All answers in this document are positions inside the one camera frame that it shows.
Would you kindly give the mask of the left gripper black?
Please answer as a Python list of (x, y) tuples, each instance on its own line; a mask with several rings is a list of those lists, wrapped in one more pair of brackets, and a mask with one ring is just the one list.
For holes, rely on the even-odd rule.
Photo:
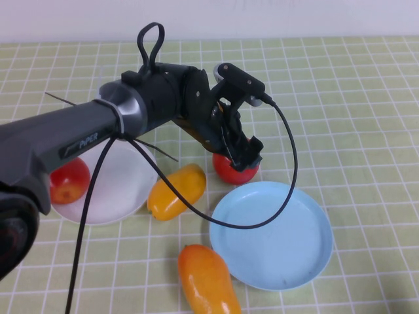
[(204, 70), (187, 67), (181, 80), (180, 112), (174, 123), (212, 153), (225, 154), (230, 166), (244, 172), (247, 166), (261, 161), (263, 144), (256, 137), (248, 139), (242, 130), (240, 113), (230, 110), (230, 116), (217, 103), (209, 88)]

